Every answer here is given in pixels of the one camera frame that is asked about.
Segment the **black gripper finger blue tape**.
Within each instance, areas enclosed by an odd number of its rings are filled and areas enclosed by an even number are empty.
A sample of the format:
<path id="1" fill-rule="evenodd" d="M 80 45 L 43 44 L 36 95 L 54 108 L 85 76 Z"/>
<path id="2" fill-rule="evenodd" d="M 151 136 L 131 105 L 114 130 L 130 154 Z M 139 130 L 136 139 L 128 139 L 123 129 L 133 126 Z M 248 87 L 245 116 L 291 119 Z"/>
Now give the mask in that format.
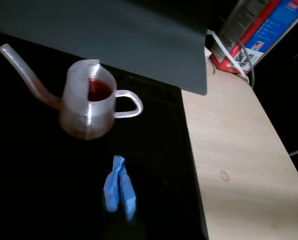
<path id="1" fill-rule="evenodd" d="M 125 217 L 145 239 L 206 239 L 192 166 L 126 162 L 119 177 Z"/>
<path id="2" fill-rule="evenodd" d="M 115 155 L 113 158 L 112 171 L 106 177 L 103 193 L 105 207 L 108 212 L 115 212 L 120 202 L 120 182 L 124 170 L 124 158 Z"/>

